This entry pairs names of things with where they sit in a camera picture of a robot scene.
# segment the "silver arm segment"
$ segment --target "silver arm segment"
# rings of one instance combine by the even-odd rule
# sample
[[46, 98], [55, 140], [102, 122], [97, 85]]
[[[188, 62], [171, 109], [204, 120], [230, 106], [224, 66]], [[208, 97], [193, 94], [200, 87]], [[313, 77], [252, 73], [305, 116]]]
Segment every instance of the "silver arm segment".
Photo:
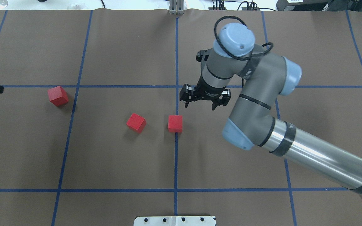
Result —
[[[227, 42], [224, 37], [232, 39], [232, 35], [224, 35], [221, 41]], [[214, 48], [207, 59], [207, 69], [202, 70], [199, 83], [205, 86], [201, 86], [201, 92], [226, 86], [230, 77], [240, 73], [246, 64], [247, 61], [235, 60], [225, 56], [219, 47]], [[223, 130], [224, 138], [244, 150], [261, 146], [320, 173], [362, 198], [362, 158], [270, 116], [276, 97], [292, 92], [300, 76], [299, 66], [285, 57], [272, 52], [263, 56], [237, 99]]]

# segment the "clear glass object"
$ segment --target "clear glass object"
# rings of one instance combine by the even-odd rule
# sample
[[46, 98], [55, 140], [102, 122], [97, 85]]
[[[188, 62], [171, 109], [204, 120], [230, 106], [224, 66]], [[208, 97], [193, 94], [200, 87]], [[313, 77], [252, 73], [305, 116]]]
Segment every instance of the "clear glass object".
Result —
[[8, 1], [0, 0], [0, 9], [4, 9], [4, 8], [6, 8], [6, 6], [8, 6]]

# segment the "black box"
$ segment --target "black box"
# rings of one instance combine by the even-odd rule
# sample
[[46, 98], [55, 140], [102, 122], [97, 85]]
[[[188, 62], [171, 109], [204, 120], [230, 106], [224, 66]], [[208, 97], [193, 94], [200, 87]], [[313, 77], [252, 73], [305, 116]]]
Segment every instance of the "black box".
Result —
[[276, 8], [279, 11], [322, 11], [328, 2], [329, 0], [278, 0]]

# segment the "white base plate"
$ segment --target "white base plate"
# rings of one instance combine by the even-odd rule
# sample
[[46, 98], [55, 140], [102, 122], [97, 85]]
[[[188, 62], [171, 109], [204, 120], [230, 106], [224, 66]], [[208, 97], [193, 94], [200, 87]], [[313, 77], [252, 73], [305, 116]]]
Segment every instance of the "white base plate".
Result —
[[137, 217], [134, 226], [216, 226], [215, 216]]

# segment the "red cube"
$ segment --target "red cube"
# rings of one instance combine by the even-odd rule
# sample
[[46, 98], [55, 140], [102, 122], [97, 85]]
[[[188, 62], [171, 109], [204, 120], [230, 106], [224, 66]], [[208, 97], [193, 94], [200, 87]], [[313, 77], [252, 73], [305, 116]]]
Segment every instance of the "red cube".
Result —
[[182, 133], [182, 116], [168, 117], [168, 131], [171, 133]]
[[47, 90], [47, 93], [50, 102], [57, 107], [69, 102], [68, 95], [66, 94], [65, 90], [60, 86]]
[[131, 117], [127, 121], [127, 126], [137, 133], [142, 133], [143, 128], [146, 126], [146, 120], [144, 117], [132, 113]]

